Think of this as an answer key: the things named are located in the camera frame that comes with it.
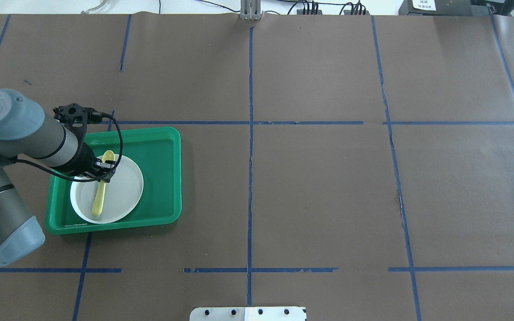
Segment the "white pedestal column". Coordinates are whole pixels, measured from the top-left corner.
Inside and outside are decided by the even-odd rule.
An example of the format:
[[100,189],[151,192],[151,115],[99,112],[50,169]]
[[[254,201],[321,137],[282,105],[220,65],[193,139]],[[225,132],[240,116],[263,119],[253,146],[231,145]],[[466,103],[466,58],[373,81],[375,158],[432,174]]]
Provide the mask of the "white pedestal column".
[[190,321],[306,321],[305,307],[198,307],[191,311]]

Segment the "black computer box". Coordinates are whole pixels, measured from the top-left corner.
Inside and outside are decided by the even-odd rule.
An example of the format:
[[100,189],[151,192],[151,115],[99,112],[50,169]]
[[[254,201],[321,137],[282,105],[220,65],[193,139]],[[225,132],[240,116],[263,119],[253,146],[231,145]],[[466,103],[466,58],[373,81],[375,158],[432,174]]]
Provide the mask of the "black computer box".
[[398,8],[400,16],[489,16],[487,6],[471,0],[404,0]]

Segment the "aluminium frame post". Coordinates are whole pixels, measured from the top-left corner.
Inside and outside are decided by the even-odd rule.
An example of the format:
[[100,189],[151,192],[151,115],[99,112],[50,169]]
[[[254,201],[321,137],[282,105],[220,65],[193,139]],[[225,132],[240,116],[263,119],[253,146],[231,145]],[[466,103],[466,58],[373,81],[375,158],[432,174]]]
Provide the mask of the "aluminium frame post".
[[262,18],[261,0],[241,0],[240,19],[242,21],[258,21]]

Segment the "yellow plastic spoon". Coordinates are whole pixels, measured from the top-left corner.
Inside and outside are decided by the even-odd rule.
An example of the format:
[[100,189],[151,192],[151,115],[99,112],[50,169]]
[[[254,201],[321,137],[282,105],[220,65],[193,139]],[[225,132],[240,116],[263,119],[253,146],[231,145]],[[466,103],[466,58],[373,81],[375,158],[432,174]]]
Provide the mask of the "yellow plastic spoon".
[[[108,163],[108,161],[115,161],[116,156],[112,150],[107,150],[102,158],[103,163]],[[93,218],[98,218],[101,216],[104,206],[104,197],[105,197],[105,191],[106,191],[106,185],[108,183],[105,180],[101,180],[98,189],[95,195],[94,203],[92,204],[92,210],[91,214]]]

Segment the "white round plate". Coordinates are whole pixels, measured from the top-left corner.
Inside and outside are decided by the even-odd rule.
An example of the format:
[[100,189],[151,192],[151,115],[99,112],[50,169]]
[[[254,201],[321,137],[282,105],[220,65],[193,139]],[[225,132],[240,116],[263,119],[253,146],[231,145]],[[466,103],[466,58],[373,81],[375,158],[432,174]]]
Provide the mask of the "white round plate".
[[[105,186],[102,212],[92,213],[99,185]],[[84,221],[107,224],[126,217],[141,199],[144,180],[139,166],[130,158],[122,156],[120,164],[109,183],[97,181],[77,183],[70,188],[70,203]]]

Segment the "green plastic tray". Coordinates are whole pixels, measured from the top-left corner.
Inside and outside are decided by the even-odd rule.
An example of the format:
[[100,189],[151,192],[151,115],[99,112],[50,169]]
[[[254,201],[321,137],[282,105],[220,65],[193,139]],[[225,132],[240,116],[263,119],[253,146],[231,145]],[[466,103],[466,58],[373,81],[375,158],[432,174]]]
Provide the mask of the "green plastic tray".
[[70,203],[73,181],[51,177],[45,226],[54,235],[158,226],[182,211],[180,134],[172,127],[123,130],[123,153],[141,169],[144,187],[135,209],[107,224],[84,221]]

